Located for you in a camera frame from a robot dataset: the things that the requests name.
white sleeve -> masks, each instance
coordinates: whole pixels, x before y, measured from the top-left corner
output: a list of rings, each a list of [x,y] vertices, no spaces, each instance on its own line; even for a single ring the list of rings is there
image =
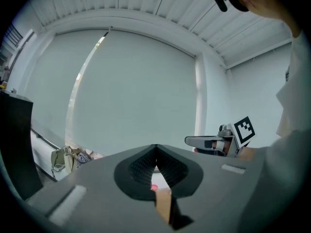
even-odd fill
[[[311,130],[294,131],[272,146],[259,149],[256,154],[265,154],[265,160],[254,193],[241,216],[239,232],[262,230],[290,204],[310,167],[310,150]]]

person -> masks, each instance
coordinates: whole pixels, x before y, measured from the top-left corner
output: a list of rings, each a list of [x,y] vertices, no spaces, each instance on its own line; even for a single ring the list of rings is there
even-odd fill
[[[282,20],[291,30],[292,53],[286,83],[276,97],[283,107],[277,134],[269,147],[244,147],[239,158],[261,155],[263,166],[257,186],[240,221],[239,232],[260,231],[293,201],[310,167],[311,159],[311,51],[306,36],[280,0],[229,0],[241,11]]]

white ceiling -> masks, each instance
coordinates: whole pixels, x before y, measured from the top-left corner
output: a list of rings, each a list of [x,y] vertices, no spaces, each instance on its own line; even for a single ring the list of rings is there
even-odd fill
[[[85,11],[140,11],[183,27],[204,41],[231,68],[291,41],[282,22],[243,13],[229,3],[220,11],[214,0],[30,0],[43,28]]]

